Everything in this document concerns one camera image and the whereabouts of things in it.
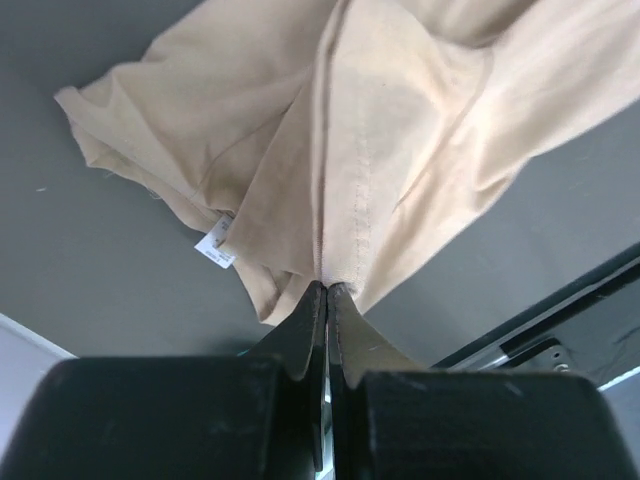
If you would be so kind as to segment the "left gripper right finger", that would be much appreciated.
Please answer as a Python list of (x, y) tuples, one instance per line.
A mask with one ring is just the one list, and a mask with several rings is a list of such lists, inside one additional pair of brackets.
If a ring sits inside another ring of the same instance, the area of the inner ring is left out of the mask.
[(370, 440), (374, 436), (363, 379), (369, 373), (420, 372), (425, 367), (405, 356), (368, 323), (343, 284), (327, 289), (326, 327), (335, 477), (371, 479)]

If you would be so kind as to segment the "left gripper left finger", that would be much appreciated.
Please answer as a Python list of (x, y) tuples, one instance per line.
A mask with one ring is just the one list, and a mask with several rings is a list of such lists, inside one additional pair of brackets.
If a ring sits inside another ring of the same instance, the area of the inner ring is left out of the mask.
[(236, 363), (234, 471), (320, 471), (325, 287), (311, 282), (293, 312)]

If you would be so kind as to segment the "beige t shirt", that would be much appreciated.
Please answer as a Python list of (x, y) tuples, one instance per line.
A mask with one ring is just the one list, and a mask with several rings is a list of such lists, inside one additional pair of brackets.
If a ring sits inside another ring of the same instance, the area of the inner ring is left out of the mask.
[(206, 1), (56, 99), (276, 325), (314, 280), (370, 309), (638, 97), (635, 1)]

